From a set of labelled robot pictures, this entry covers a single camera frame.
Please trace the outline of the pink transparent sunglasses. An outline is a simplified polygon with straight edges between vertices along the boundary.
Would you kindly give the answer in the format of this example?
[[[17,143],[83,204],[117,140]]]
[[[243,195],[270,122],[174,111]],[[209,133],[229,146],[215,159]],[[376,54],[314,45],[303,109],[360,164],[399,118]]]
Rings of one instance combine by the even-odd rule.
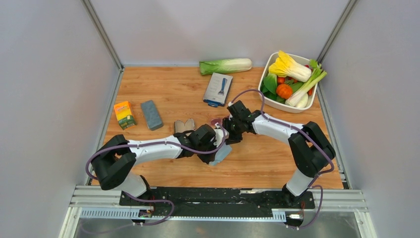
[[[212,119],[210,123],[212,126],[222,126],[222,119],[221,118]]]

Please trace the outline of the newspaper print pouch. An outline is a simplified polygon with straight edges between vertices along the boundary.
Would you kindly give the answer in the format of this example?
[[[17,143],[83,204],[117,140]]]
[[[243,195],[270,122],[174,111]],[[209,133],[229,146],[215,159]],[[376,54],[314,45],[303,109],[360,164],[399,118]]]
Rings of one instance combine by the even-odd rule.
[[[195,121],[193,119],[188,119],[185,122],[181,120],[176,120],[174,122],[174,133],[182,133],[185,131],[195,130]]]

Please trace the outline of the grey glasses case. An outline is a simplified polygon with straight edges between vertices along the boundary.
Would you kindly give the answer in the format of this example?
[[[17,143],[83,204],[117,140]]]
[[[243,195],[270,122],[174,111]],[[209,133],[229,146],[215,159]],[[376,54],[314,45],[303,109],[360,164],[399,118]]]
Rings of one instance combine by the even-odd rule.
[[[163,127],[163,121],[153,100],[143,102],[141,109],[148,129],[154,131]]]

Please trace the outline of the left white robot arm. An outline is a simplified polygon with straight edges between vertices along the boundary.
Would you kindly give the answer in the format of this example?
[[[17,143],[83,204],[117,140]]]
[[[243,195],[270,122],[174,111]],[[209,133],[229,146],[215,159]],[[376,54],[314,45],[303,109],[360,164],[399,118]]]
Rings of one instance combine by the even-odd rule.
[[[95,172],[92,178],[99,181],[101,189],[111,190],[127,183],[130,171],[140,163],[196,154],[209,164],[228,136],[228,131],[222,126],[212,128],[208,124],[154,140],[127,140],[124,135],[118,134],[101,147],[88,164]]]

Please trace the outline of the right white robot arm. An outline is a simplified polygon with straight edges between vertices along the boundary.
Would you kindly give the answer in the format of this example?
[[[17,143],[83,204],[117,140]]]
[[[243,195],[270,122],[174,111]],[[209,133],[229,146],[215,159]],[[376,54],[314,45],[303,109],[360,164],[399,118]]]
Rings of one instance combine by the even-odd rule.
[[[283,186],[283,202],[296,207],[321,170],[331,164],[336,152],[319,125],[313,121],[307,124],[290,123],[271,117],[260,110],[251,112],[241,101],[227,107],[229,117],[223,120],[229,137],[227,144],[243,139],[243,133],[252,133],[274,138],[290,146],[297,167],[292,178]]]

